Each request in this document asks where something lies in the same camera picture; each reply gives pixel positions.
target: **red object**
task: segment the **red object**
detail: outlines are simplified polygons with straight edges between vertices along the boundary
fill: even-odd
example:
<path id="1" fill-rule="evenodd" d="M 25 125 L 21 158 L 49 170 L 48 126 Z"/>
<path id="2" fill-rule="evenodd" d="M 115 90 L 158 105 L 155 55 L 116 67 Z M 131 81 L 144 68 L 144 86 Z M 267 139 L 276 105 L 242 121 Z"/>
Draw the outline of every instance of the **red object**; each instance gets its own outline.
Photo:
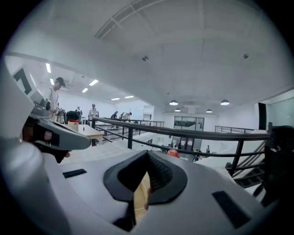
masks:
<path id="1" fill-rule="evenodd" d="M 170 149 L 167 151 L 168 155 L 174 156 L 174 157 L 179 157 L 179 152 L 175 149 Z"/>

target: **cap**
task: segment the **cap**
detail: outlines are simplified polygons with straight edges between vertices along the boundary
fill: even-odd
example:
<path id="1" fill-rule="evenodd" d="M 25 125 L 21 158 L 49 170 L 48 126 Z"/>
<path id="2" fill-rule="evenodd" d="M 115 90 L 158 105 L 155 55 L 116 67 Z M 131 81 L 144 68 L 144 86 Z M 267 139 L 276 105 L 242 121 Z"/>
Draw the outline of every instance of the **cap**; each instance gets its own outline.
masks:
<path id="1" fill-rule="evenodd" d="M 66 87 L 66 83 L 64 82 L 62 77 L 56 78 L 55 82 L 59 82 L 61 84 L 61 86 Z"/>

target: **man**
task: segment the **man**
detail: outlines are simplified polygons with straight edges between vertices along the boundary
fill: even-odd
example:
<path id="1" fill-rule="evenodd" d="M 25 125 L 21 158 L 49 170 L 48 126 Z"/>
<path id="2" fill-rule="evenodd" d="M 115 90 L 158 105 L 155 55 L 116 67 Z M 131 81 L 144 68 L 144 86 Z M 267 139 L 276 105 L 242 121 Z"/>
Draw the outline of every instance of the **man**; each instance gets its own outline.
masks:
<path id="1" fill-rule="evenodd" d="M 111 118 L 118 118 L 118 111 L 116 111 L 113 115 L 111 115 Z"/>
<path id="2" fill-rule="evenodd" d="M 123 113 L 119 116 L 119 118 L 120 118 L 120 119 L 129 119 L 131 115 L 132 115 L 131 112 L 123 112 Z"/>
<path id="3" fill-rule="evenodd" d="M 58 107 L 58 94 L 57 91 L 61 88 L 61 87 L 66 87 L 66 84 L 63 80 L 63 78 L 58 77 L 56 78 L 54 85 L 52 88 L 49 88 L 48 91 L 46 92 L 46 94 L 44 95 L 45 99 L 48 99 L 51 101 L 51 107 L 49 110 L 49 117 L 53 120 L 56 121 L 57 120 L 57 107 Z"/>
<path id="4" fill-rule="evenodd" d="M 92 108 L 89 111 L 89 114 L 88 114 L 89 121 L 92 121 L 93 117 L 96 117 L 96 118 L 99 117 L 99 112 L 96 110 L 95 104 L 92 104 Z"/>
<path id="5" fill-rule="evenodd" d="M 113 115 L 111 115 L 110 118 L 117 119 L 118 118 L 118 111 L 116 111 Z"/>
<path id="6" fill-rule="evenodd" d="M 75 112 L 78 113 L 78 116 L 79 116 L 79 123 L 81 123 L 81 118 L 82 118 L 82 115 L 83 115 L 83 112 L 79 109 L 79 106 L 77 107 L 77 109 L 75 110 Z"/>

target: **black bag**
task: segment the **black bag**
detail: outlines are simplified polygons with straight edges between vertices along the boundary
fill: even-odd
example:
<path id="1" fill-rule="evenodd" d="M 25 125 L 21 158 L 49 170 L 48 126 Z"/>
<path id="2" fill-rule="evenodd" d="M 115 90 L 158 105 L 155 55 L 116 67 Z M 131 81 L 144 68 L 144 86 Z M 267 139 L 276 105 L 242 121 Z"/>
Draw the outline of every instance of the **black bag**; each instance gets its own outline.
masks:
<path id="1" fill-rule="evenodd" d="M 77 121 L 79 119 L 79 115 L 75 111 L 68 111 L 65 116 L 65 124 L 68 123 L 69 120 Z"/>

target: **wooden table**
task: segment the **wooden table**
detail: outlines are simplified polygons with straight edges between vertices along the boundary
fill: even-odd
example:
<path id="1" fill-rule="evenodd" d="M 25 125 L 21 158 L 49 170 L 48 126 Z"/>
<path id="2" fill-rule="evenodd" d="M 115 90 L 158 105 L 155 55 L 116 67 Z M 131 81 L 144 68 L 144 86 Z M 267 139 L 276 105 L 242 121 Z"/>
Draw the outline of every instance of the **wooden table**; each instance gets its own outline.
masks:
<path id="1" fill-rule="evenodd" d="M 98 139 L 99 144 L 102 145 L 104 131 L 97 131 L 96 129 L 94 129 L 88 125 L 79 124 L 79 131 L 78 132 L 80 134 L 83 134 L 83 135 L 89 137 L 92 140 L 92 146 L 95 146 L 95 139 Z"/>

